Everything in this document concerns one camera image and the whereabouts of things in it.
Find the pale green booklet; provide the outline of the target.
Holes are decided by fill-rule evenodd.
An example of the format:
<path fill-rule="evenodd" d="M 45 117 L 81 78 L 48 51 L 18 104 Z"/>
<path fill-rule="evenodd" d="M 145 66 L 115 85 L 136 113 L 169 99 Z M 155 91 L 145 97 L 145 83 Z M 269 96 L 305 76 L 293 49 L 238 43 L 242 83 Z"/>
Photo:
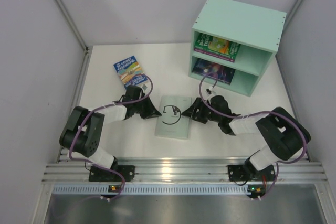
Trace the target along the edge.
<path fill-rule="evenodd" d="M 192 98 L 176 95 L 161 97 L 155 136 L 188 139 L 190 120 L 182 113 L 191 106 Z"/>

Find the dark galaxy cover book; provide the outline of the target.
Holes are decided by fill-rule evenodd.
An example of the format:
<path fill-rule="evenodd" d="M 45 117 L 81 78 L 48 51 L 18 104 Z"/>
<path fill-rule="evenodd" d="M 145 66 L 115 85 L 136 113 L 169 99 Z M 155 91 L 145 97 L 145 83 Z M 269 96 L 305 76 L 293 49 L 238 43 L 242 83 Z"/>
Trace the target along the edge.
<path fill-rule="evenodd" d="M 202 76 L 207 74 L 209 78 L 218 79 L 218 81 L 230 85 L 235 69 L 198 58 L 192 72 Z"/>

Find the blue treehouse book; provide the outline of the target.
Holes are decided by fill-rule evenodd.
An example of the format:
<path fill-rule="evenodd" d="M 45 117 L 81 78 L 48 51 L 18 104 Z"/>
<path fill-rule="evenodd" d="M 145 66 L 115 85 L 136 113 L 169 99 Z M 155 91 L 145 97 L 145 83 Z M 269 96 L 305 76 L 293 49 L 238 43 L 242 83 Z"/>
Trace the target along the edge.
<path fill-rule="evenodd" d="M 144 84 L 148 86 L 149 81 L 135 56 L 116 62 L 113 66 L 125 89 L 130 85 L 140 88 Z"/>

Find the purple 117-storey treehouse book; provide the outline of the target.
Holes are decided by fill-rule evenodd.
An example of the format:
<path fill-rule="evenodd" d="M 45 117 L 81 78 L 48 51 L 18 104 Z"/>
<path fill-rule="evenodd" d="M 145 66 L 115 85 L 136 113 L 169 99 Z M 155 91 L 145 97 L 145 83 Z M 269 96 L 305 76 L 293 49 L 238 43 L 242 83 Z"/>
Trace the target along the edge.
<path fill-rule="evenodd" d="M 226 61 L 229 61 L 229 62 L 235 62 L 235 59 L 233 59 L 233 58 L 231 58 L 227 55 L 216 54 L 216 53 L 213 53 L 213 52 L 210 52 L 210 51 L 206 51 L 206 50 L 203 50 L 203 49 L 197 49 L 197 48 L 194 48 L 194 51 L 205 54 L 205 55 L 208 55 L 208 56 L 212 56 L 212 57 L 215 57 L 215 58 L 218 58 L 218 59 L 223 59 L 223 60 L 226 60 Z"/>

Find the green 104-storey treehouse book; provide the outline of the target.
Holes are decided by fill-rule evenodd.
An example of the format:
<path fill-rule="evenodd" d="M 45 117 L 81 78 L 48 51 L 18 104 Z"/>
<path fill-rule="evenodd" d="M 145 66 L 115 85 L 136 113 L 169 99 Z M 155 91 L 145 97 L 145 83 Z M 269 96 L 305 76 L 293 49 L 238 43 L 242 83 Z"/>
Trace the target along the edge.
<path fill-rule="evenodd" d="M 240 46 L 239 43 L 201 33 L 195 41 L 194 49 L 235 58 Z"/>

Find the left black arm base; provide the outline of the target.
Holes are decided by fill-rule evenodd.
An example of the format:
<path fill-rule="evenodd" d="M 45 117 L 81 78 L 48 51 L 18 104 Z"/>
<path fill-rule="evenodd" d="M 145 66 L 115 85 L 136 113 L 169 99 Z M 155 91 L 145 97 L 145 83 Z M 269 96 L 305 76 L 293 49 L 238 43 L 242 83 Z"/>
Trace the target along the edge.
<path fill-rule="evenodd" d="M 135 176 L 135 166 L 119 165 L 117 172 L 124 177 L 125 182 L 130 182 Z M 90 182 L 122 182 L 119 175 L 91 166 L 89 179 Z"/>

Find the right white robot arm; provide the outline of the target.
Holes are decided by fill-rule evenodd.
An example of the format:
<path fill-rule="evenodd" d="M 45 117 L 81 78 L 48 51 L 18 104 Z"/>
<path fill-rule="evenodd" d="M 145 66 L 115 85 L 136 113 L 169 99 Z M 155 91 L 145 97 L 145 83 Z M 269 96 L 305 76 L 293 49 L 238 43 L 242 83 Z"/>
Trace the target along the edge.
<path fill-rule="evenodd" d="M 245 162 L 244 169 L 259 172 L 276 162 L 286 162 L 299 150 L 307 148 L 310 133 L 284 108 L 276 107 L 269 113 L 242 116 L 229 108 L 221 95 L 206 101 L 198 97 L 182 116 L 203 124 L 216 122 L 224 134 L 260 134 L 266 145 L 253 153 Z"/>

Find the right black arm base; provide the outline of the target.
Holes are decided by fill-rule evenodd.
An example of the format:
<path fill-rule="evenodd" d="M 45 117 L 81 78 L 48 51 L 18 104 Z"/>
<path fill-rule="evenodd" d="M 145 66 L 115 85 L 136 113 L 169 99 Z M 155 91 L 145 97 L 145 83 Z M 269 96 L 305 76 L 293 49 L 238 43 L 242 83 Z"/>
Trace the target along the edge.
<path fill-rule="evenodd" d="M 228 165 L 229 181 L 237 185 L 247 182 L 274 182 L 279 174 L 278 164 L 271 164 L 266 159 L 257 159 L 255 155 L 248 157 L 243 164 Z"/>

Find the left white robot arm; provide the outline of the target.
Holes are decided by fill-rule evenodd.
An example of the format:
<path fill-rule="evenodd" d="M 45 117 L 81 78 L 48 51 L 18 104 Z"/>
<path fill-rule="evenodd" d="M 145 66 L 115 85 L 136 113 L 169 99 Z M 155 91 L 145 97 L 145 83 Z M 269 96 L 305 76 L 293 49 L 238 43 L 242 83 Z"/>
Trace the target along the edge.
<path fill-rule="evenodd" d="M 162 114 L 140 87 L 130 85 L 120 100 L 90 110 L 81 106 L 73 109 L 61 133 L 59 144 L 69 150 L 71 159 L 83 160 L 104 170 L 116 170 L 118 160 L 101 145 L 103 127 L 139 114 L 144 120 Z"/>

